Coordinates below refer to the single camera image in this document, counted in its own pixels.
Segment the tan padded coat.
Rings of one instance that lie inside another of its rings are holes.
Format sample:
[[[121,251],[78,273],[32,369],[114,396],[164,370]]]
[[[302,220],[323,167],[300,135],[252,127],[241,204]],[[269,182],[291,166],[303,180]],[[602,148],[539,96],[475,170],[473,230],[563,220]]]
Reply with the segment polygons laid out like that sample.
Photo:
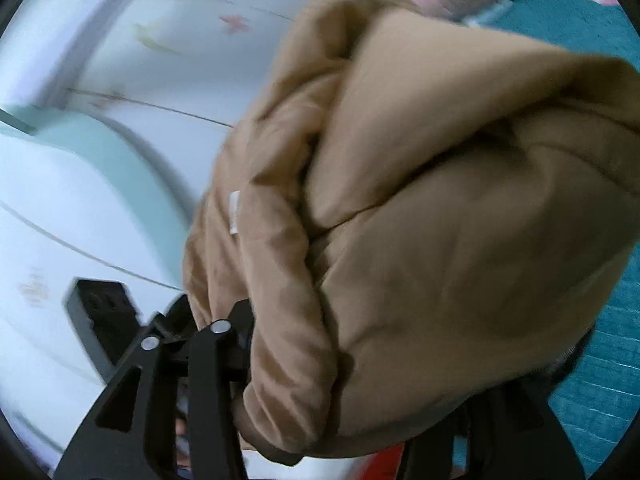
[[[243,440],[343,458],[576,344],[638,238],[629,63],[312,0],[215,160],[183,287],[201,326],[253,306]]]

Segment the teal quilted bedspread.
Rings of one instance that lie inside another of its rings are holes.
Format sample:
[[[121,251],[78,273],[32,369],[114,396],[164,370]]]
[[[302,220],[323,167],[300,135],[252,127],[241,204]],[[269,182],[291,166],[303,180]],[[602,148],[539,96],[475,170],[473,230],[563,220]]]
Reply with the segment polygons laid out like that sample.
[[[516,32],[584,53],[639,64],[639,35],[617,0],[499,0],[463,18],[468,26]],[[597,319],[573,373],[552,393],[550,406],[590,479],[635,479],[639,460],[639,257]]]

